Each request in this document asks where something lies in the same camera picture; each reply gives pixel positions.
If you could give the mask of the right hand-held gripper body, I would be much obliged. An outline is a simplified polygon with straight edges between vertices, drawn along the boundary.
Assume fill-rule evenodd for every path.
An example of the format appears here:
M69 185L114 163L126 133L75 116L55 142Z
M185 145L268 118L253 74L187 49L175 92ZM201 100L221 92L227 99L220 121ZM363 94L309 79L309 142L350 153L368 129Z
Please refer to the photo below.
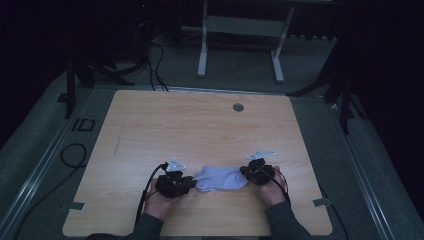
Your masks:
M275 155L274 151L257 150L254 154L246 157L249 161L248 167L251 172L245 175L251 175L255 178L257 185L264 185L270 182L274 176L273 167L266 163L265 158Z

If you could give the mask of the person's right hand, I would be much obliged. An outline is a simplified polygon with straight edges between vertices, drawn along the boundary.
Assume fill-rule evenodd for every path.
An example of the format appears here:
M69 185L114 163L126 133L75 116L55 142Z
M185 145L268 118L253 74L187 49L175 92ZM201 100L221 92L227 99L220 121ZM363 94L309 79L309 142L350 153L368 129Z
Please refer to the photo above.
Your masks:
M282 177L280 168L275 166L273 170L274 178L267 184L256 187L257 193L268 207L287 201L286 182Z

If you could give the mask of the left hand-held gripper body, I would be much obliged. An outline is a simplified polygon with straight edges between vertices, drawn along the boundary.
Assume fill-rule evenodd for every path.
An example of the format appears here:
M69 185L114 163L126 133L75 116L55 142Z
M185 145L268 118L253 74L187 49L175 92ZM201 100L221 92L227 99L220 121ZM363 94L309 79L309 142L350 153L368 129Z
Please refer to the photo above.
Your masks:
M165 198L177 198L188 193L184 183L183 171L186 166L175 157L164 166L164 175L160 175L155 184L156 190Z

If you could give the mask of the person's left hand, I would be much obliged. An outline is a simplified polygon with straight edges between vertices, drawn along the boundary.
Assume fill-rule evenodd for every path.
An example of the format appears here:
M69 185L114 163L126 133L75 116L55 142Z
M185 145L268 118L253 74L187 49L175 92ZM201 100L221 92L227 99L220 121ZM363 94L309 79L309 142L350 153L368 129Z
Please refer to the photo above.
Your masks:
M166 198L157 192L157 178L151 182L143 212L164 221L172 211L173 207L180 201L180 197Z

